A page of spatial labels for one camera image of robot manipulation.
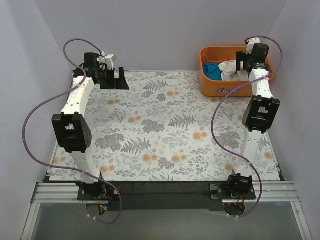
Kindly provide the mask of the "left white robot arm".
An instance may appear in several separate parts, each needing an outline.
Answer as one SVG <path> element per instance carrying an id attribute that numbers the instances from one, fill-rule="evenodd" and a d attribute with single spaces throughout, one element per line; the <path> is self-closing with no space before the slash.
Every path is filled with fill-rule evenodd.
<path id="1" fill-rule="evenodd" d="M 81 170 L 81 187 L 85 194 L 95 200 L 103 199 L 106 186 L 100 181 L 101 172 L 95 166 L 90 151 L 92 132 L 85 121 L 85 111 L 91 92 L 96 85 L 102 90 L 128 90 L 124 68 L 115 76 L 115 54 L 86 52 L 84 63 L 73 71 L 72 87 L 75 89 L 67 98 L 59 114 L 52 116 L 52 125 L 58 145 L 72 157 Z"/>

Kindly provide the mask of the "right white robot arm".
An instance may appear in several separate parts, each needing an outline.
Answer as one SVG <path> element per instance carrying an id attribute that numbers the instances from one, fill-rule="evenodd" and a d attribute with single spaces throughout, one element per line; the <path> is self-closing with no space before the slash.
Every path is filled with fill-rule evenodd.
<path id="1" fill-rule="evenodd" d="M 241 157 L 228 177 L 226 192 L 232 199 L 247 196 L 253 192 L 253 169 L 260 141 L 274 122 L 280 101 L 274 98 L 269 84 L 269 66 L 266 63 L 269 46 L 258 38 L 250 39 L 245 51 L 236 53 L 236 70 L 246 71 L 252 86 L 253 96 L 244 112 L 242 124 L 245 127 Z"/>

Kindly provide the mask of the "white t shirt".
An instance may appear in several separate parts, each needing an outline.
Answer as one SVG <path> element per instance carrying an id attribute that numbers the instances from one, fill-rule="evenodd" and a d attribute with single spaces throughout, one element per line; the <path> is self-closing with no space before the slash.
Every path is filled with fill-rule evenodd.
<path id="1" fill-rule="evenodd" d="M 236 60 L 231 60 L 218 65 L 223 81 L 249 81 L 248 73 L 242 68 L 237 70 L 236 63 Z"/>

